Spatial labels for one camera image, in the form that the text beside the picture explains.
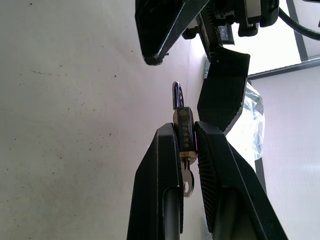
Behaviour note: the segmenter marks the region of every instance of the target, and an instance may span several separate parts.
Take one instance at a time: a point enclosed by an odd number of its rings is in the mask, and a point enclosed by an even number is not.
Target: plastic bag
[[[265,135],[263,99],[247,82],[242,114],[226,138],[239,154],[255,168],[255,160],[262,157]]]

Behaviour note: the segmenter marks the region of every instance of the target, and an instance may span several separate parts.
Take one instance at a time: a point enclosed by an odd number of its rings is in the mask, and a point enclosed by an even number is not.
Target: black cable
[[[305,26],[301,26],[291,17],[289,17],[281,8],[279,8],[279,17],[297,33],[304,35],[308,38],[320,41],[320,32],[313,31]]]

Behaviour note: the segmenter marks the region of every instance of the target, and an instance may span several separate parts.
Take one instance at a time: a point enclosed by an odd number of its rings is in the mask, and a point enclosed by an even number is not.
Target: black plastic part
[[[253,24],[248,27],[247,24],[239,24],[238,36],[239,37],[253,37],[258,34],[258,24]]]
[[[197,121],[198,166],[214,240],[287,240],[251,166],[216,126]]]
[[[261,1],[260,27],[265,28],[273,25],[279,14],[279,0]]]
[[[209,0],[138,0],[135,21],[148,65],[163,58]]]
[[[242,113],[249,62],[248,54],[215,50],[197,105],[201,121],[229,132]]]
[[[255,165],[255,173],[257,178],[259,179],[259,182],[261,184],[261,187],[263,188],[265,194],[267,194],[267,187],[266,187],[266,179],[265,179],[265,171],[264,171],[264,164],[262,161],[262,157],[254,161]]]
[[[179,236],[183,231],[183,191],[177,137],[172,123],[167,123],[156,131],[136,171],[127,240]]]
[[[253,16],[248,18],[248,24],[258,24],[260,23],[261,16]]]
[[[199,27],[195,26],[193,28],[187,28],[186,30],[184,30],[184,32],[182,33],[182,37],[186,40],[190,40],[194,39],[198,33],[200,33]]]

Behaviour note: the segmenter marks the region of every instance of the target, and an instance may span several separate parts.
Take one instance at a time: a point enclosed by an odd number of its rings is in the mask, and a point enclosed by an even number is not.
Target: white wall
[[[134,14],[135,0],[1,0],[1,239],[126,239],[135,172],[173,120],[172,83],[196,115],[204,62],[180,38],[147,66]],[[182,240],[204,226],[191,168]]]
[[[290,240],[318,240],[320,66],[252,81],[263,97],[268,197]]]

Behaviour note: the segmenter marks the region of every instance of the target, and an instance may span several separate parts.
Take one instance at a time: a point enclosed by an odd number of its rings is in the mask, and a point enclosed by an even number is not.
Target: black mount
[[[208,230],[214,240],[287,240],[256,173],[226,139],[242,113],[250,56],[222,47],[213,52],[194,124]],[[127,240],[180,239],[180,147],[172,123],[155,133],[136,171]]]
[[[250,5],[257,11],[254,17],[248,15]],[[159,65],[181,35],[192,39],[198,33],[211,60],[214,48],[234,44],[233,23],[239,23],[240,37],[256,35],[258,26],[273,25],[278,19],[279,0],[135,0],[135,8],[143,58],[148,65]]]

